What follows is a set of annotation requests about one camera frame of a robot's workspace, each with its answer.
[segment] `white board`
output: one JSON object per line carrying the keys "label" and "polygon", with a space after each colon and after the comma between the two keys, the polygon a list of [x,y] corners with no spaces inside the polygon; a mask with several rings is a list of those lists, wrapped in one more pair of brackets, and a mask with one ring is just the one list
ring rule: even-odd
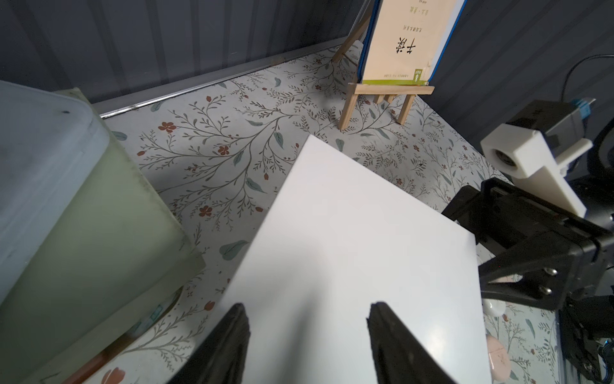
{"label": "white board", "polygon": [[473,234],[310,136],[222,301],[251,337],[243,383],[375,384],[387,302],[458,384],[490,384]]}

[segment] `green label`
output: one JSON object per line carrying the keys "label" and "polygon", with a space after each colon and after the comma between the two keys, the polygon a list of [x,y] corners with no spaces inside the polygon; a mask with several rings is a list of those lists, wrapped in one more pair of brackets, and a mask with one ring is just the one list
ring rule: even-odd
{"label": "green label", "polygon": [[414,71],[414,81],[415,82],[419,82],[420,81],[420,76],[422,76],[422,70],[421,69],[417,69]]}

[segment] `black metal bracket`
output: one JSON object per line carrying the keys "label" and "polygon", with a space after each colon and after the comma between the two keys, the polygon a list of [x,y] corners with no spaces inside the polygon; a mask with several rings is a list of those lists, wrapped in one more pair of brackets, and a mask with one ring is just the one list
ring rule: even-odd
{"label": "black metal bracket", "polygon": [[379,384],[454,384],[388,304],[371,304],[367,327]]}
{"label": "black metal bracket", "polygon": [[[495,255],[479,266],[484,298],[557,310],[592,296],[612,261],[611,232],[498,179],[461,188],[443,214]],[[493,283],[510,275],[523,278]]]}
{"label": "black metal bracket", "polygon": [[234,304],[167,384],[240,384],[249,343],[243,304]]}

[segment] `screw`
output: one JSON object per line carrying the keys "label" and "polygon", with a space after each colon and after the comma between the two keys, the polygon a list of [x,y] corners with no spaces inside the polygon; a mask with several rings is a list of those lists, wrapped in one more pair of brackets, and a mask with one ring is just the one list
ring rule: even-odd
{"label": "screw", "polygon": [[544,287],[543,285],[539,286],[539,290],[541,293],[543,293],[544,295],[549,295],[552,293],[552,289],[548,288],[548,287]]}
{"label": "screw", "polygon": [[556,276],[559,273],[559,271],[557,271],[554,268],[544,268],[543,271],[549,274],[550,276]]}

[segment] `wooden leg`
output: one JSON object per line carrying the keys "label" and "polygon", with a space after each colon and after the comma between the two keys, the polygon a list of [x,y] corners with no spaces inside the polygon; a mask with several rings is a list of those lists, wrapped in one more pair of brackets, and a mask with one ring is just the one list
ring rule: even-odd
{"label": "wooden leg", "polygon": [[407,95],[405,97],[405,102],[403,103],[403,107],[401,108],[401,113],[398,114],[397,122],[399,124],[405,124],[405,120],[407,119],[407,115],[410,114],[411,105],[414,103],[415,98],[416,95]]}
{"label": "wooden leg", "polygon": [[348,98],[346,98],[346,104],[343,106],[343,112],[339,118],[339,131],[344,131],[348,127],[349,119],[352,117],[352,112],[354,112],[356,100],[358,99],[355,91],[356,84],[348,84]]}
{"label": "wooden leg", "polygon": [[356,24],[356,29],[349,33],[348,38],[343,42],[341,47],[339,47],[339,49],[335,53],[335,56],[333,56],[331,60],[333,63],[338,63],[343,57],[343,54],[346,53],[348,49],[352,46],[352,44],[356,40],[360,39],[360,36],[367,30],[367,27],[369,26],[369,21],[371,20],[372,10],[373,7],[370,6],[365,12],[365,14],[362,15],[362,18],[360,19],[358,24]]}

